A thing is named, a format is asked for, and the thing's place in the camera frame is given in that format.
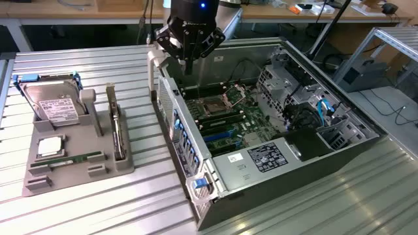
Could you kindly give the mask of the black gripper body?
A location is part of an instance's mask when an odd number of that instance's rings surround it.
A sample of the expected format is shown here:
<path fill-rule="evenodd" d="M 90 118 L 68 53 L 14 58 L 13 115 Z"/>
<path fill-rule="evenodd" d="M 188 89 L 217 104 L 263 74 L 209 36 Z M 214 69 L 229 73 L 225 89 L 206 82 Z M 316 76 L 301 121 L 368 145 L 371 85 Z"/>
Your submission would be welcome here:
<path fill-rule="evenodd" d="M 177 30 L 182 25 L 190 24 L 202 30 L 213 31 L 216 12 L 216 0 L 172 0 L 168 27 Z"/>

